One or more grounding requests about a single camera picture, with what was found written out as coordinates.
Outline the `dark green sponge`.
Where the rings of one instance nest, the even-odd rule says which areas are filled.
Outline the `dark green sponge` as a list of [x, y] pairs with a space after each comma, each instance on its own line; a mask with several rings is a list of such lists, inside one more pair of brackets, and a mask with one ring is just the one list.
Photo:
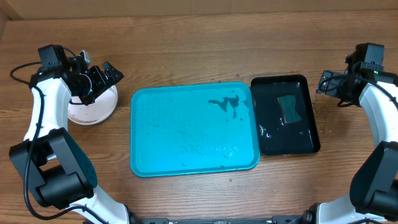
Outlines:
[[302, 120], [301, 116], [296, 110], [295, 95], [285, 95], [277, 99], [280, 109], [282, 111], [283, 124], [296, 123]]

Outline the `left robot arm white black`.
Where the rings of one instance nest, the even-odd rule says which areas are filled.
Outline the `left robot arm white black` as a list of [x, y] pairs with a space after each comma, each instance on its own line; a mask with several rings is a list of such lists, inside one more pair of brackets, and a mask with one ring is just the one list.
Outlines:
[[39, 48], [40, 67], [26, 83], [34, 97], [32, 117], [24, 140], [9, 151], [25, 205], [40, 220], [74, 211], [91, 223], [139, 223], [98, 185], [93, 164], [67, 128], [72, 97], [88, 106], [124, 75], [109, 62], [92, 65], [85, 51], [71, 57], [66, 52], [61, 45]]

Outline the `white pink plate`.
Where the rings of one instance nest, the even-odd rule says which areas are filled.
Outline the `white pink plate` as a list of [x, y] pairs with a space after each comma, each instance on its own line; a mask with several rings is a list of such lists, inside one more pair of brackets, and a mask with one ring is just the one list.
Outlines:
[[68, 119], [85, 126], [102, 123], [114, 113], [118, 98], [118, 90], [113, 85], [88, 106], [69, 104]]

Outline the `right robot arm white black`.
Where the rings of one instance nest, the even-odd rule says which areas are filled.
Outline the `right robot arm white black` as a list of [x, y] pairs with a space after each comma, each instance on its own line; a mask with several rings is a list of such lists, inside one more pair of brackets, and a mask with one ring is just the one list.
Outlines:
[[349, 194], [316, 203], [294, 223], [382, 223], [397, 221], [397, 75], [384, 71], [384, 46], [358, 44], [344, 73], [325, 70], [317, 93], [339, 99], [339, 107], [361, 107], [375, 149], [354, 175]]

